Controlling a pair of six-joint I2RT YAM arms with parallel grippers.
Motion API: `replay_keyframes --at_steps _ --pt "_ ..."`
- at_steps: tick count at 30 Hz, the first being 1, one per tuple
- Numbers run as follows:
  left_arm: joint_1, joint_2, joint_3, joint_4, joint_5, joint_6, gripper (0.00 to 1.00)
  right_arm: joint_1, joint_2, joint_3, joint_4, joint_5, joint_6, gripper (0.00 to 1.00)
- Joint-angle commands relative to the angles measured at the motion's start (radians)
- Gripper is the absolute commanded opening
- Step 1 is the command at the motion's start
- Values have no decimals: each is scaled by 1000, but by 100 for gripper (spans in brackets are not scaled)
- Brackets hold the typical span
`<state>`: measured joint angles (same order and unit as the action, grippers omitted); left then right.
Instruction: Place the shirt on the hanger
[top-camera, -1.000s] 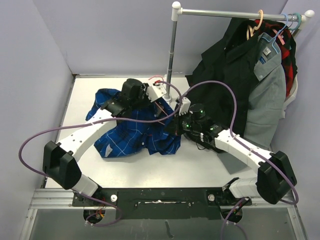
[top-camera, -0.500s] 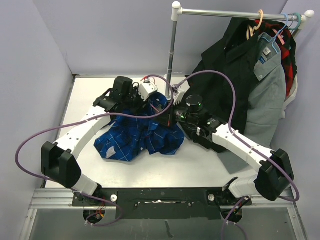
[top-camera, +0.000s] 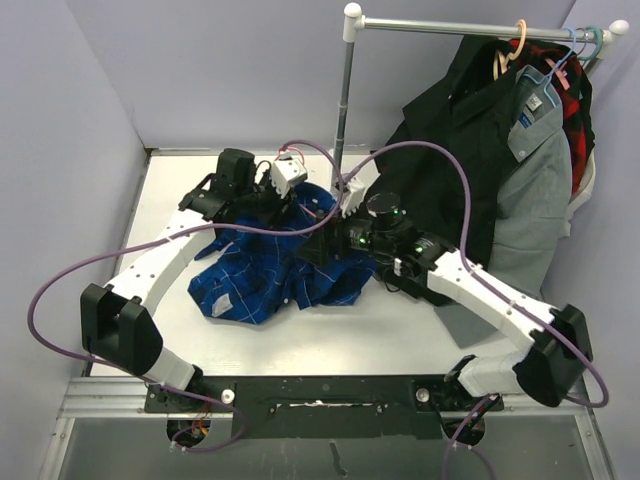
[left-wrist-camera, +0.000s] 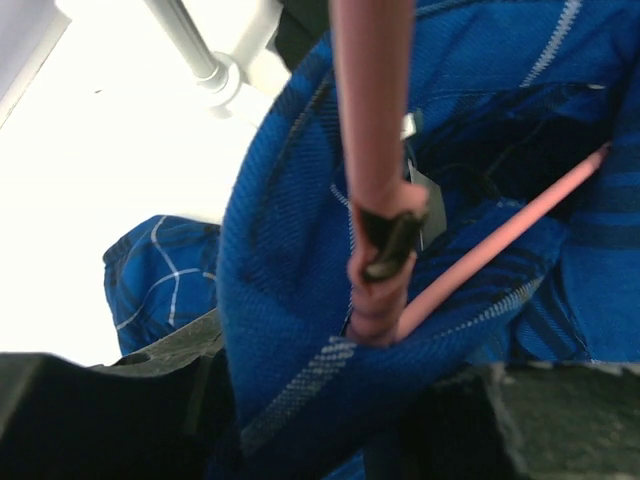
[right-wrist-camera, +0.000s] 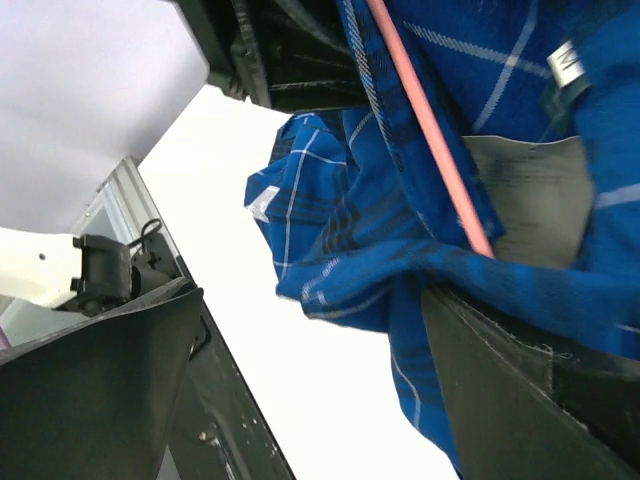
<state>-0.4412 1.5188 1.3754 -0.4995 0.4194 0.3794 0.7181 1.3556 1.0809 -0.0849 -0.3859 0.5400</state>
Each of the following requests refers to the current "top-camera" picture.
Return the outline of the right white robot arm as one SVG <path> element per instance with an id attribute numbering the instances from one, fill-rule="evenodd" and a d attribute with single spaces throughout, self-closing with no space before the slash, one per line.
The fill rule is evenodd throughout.
<path id="1" fill-rule="evenodd" d="M 436 304 L 455 302 L 494 327 L 515 346 L 503 356 L 470 355 L 446 375 L 445 395 L 459 409 L 489 394 L 526 394 L 556 407 L 592 358 L 584 315 L 531 298 L 469 261 L 460 249 L 418 229 L 394 194 L 376 194 L 365 218 L 330 220 L 298 249 L 316 266 L 356 252 L 382 262 Z"/>

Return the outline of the pink wire hanger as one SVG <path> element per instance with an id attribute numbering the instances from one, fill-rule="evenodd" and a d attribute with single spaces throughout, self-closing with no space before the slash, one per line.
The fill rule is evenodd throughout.
<path id="1" fill-rule="evenodd" d="M 305 164 L 304 153 L 297 147 L 279 148 L 276 161 L 289 161 L 295 159 L 303 167 Z M 322 200 L 322 195 L 325 191 L 316 183 L 306 179 L 300 186 L 299 190 L 300 198 L 298 200 L 299 208 L 312 219 L 318 219 L 322 213 L 322 207 L 319 205 Z"/>

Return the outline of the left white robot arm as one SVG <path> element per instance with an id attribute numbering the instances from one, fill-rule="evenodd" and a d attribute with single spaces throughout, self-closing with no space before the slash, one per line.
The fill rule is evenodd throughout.
<path id="1" fill-rule="evenodd" d="M 168 399 L 180 410 L 198 407 L 204 395 L 200 374 L 165 347 L 153 314 L 195 255 L 214 240 L 213 224 L 245 217 L 272 224 L 293 202 L 295 186 L 307 177 L 305 166 L 291 156 L 259 174 L 253 154 L 224 149 L 215 171 L 180 201 L 158 237 L 159 245 L 106 285 L 91 284 L 82 292 L 83 348 L 131 375 L 168 385 Z"/>

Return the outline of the blue plaid shirt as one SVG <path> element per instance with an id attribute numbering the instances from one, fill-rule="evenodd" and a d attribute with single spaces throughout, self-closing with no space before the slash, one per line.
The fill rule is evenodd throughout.
<path id="1" fill-rule="evenodd" d="M 315 266 L 296 256 L 307 239 L 226 230 L 194 257 L 221 253 L 190 280 L 187 292 L 204 316 L 252 325 L 290 302 L 301 310 L 354 304 L 374 274 L 374 259 L 354 251 Z"/>

